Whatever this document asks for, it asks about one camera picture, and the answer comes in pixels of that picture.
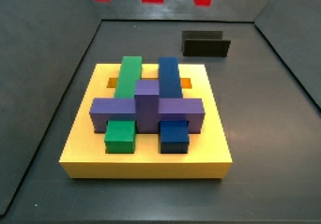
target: purple block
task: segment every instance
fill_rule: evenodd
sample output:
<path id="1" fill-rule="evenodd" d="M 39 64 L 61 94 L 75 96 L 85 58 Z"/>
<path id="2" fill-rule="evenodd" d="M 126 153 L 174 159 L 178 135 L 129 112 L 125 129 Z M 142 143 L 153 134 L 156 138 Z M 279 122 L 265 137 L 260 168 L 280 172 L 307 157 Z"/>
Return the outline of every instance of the purple block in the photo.
<path id="1" fill-rule="evenodd" d="M 189 133 L 201 133 L 205 114 L 201 98 L 160 99 L 161 121 L 189 121 Z"/>
<path id="2" fill-rule="evenodd" d="M 90 108 L 90 118 L 97 133 L 105 133 L 110 120 L 136 120 L 134 98 L 95 98 Z"/>
<path id="3" fill-rule="evenodd" d="M 160 81 L 140 80 L 136 85 L 137 132 L 158 133 Z"/>

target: gray wall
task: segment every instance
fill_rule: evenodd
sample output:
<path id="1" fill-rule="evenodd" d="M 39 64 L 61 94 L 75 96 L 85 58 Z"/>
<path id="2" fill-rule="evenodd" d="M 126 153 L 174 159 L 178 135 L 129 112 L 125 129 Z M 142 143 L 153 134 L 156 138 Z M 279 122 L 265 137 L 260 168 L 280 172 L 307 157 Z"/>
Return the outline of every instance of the gray wall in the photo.
<path id="1" fill-rule="evenodd" d="M 99 23 L 90 0 L 0 0 L 0 215 Z"/>
<path id="2" fill-rule="evenodd" d="M 321 0 L 271 0 L 256 25 L 321 108 Z"/>
<path id="3" fill-rule="evenodd" d="M 193 0 L 166 0 L 146 5 L 141 0 L 93 1 L 105 20 L 193 20 L 255 22 L 269 0 L 213 0 L 210 7 L 197 7 Z"/>

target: black block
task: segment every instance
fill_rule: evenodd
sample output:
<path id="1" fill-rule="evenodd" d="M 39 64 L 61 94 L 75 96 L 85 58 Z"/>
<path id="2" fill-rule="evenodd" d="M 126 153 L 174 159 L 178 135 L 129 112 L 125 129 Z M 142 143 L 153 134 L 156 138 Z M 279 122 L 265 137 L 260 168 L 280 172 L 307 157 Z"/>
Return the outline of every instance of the black block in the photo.
<path id="1" fill-rule="evenodd" d="M 222 31 L 184 31 L 184 55 L 226 57 L 232 41 L 222 37 Z"/>

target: yellow base platform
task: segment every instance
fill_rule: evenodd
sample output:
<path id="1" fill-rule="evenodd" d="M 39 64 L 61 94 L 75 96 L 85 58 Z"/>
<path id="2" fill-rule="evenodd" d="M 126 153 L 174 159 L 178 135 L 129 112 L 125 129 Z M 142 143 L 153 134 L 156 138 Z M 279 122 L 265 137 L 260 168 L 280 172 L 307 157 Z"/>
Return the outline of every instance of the yellow base platform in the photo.
<path id="1" fill-rule="evenodd" d="M 110 79 L 119 64 L 98 64 L 77 114 L 61 164 L 71 178 L 224 178 L 232 154 L 204 65 L 180 65 L 181 78 L 192 88 L 184 97 L 202 98 L 206 117 L 201 134 L 190 134 L 188 154 L 160 154 L 157 134 L 137 134 L 134 154 L 106 154 L 105 134 L 95 134 L 90 109 L 95 97 L 113 97 Z M 158 65 L 144 65 L 144 78 L 157 78 Z"/>

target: green bar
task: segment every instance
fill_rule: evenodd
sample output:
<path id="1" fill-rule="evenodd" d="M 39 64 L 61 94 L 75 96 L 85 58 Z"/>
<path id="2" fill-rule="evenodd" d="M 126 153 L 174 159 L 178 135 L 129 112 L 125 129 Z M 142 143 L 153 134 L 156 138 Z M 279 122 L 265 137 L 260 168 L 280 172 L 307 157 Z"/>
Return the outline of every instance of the green bar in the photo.
<path id="1" fill-rule="evenodd" d="M 133 154 L 136 152 L 136 121 L 109 121 L 106 131 L 107 152 Z"/>
<path id="2" fill-rule="evenodd" d="M 142 56 L 125 56 L 114 97 L 134 98 L 136 82 L 142 78 Z"/>

